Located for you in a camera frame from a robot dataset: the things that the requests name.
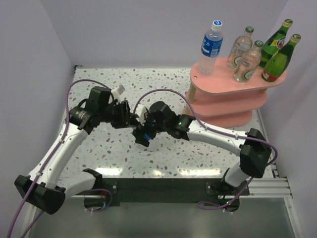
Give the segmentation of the blue label water bottle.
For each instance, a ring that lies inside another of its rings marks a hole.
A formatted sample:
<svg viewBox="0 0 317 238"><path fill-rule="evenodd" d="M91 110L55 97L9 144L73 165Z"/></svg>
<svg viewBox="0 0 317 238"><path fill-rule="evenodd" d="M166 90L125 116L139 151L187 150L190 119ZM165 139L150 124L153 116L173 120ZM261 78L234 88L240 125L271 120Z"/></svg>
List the blue label water bottle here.
<svg viewBox="0 0 317 238"><path fill-rule="evenodd" d="M145 134L144 139L147 142L147 145L145 146L145 148L148 149L149 151L156 151L160 148L160 142L156 137L151 139L151 137L148 134Z"/></svg>
<svg viewBox="0 0 317 238"><path fill-rule="evenodd" d="M222 46L222 27L222 21L214 20L211 28L204 35L201 56L198 61L198 72L201 75L210 75L213 71L216 57L219 55Z"/></svg>

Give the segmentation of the clear Chang glass bottle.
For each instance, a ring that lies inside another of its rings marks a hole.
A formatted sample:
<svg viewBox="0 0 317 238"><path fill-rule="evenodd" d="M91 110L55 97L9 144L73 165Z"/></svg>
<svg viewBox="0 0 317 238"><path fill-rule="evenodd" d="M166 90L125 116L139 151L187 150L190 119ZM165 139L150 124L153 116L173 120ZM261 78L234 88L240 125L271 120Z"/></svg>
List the clear Chang glass bottle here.
<svg viewBox="0 0 317 238"><path fill-rule="evenodd" d="M244 34L239 36L235 40L235 42L231 48L230 54L227 58L227 65L231 69L237 68L242 54L252 47L253 40L252 40L251 36L252 36L253 32L254 32L254 28L251 26L248 26L245 28Z"/></svg>
<svg viewBox="0 0 317 238"><path fill-rule="evenodd" d="M260 64L262 54L261 50L264 43L256 40L254 45L244 52L234 72L234 79L237 82L245 83L251 79L258 65Z"/></svg>

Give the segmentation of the green glass bottle gold cap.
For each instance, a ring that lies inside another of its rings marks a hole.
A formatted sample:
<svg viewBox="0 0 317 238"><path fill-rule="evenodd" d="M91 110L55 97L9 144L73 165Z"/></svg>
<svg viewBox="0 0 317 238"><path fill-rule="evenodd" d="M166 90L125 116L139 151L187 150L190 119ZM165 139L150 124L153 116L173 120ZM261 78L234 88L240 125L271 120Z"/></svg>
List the green glass bottle gold cap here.
<svg viewBox="0 0 317 238"><path fill-rule="evenodd" d="M283 47L286 34L292 24L292 19L285 19L282 26L265 42L261 49L262 58L259 64L260 67L265 67L272 56Z"/></svg>

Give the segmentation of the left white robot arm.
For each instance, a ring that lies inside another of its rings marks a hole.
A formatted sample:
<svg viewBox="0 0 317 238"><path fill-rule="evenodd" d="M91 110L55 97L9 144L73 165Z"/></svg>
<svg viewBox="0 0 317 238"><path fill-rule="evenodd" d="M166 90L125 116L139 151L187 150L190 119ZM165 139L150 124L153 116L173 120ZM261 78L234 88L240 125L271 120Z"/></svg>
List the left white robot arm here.
<svg viewBox="0 0 317 238"><path fill-rule="evenodd" d="M52 215L66 199L83 191L98 194L103 188L102 175L92 169L84 169L77 176L58 180L69 159L95 127L110 123L115 128L124 128L130 123L127 101L121 99L125 88L93 87L89 97L66 114L66 122L45 157L27 175L19 175L14 185L24 201Z"/></svg>

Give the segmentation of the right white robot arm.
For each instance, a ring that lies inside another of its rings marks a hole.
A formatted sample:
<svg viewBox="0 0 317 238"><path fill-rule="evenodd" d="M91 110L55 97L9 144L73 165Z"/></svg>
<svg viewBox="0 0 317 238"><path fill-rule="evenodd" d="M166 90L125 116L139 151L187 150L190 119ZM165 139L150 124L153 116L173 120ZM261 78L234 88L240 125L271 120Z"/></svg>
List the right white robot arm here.
<svg viewBox="0 0 317 238"><path fill-rule="evenodd" d="M190 115L177 115L162 101L149 109L137 105L133 113L139 120L133 130L137 144L148 147L157 133L166 132L173 138L211 144L238 156L239 162L228 168L221 180L212 186L215 190L231 195L246 179L260 179L264 175L272 149L257 129L230 131L213 126Z"/></svg>

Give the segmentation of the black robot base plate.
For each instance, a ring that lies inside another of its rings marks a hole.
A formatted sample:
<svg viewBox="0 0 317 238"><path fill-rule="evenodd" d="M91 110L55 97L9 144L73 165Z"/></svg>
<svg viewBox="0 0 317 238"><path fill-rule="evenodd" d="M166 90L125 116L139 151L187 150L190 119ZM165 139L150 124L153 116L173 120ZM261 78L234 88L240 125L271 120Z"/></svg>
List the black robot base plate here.
<svg viewBox="0 0 317 238"><path fill-rule="evenodd" d="M103 178L93 188L109 191L86 191L85 208L100 209L121 203L198 203L201 201L223 205L239 192L249 195L247 184L237 188L226 185L221 178Z"/></svg>

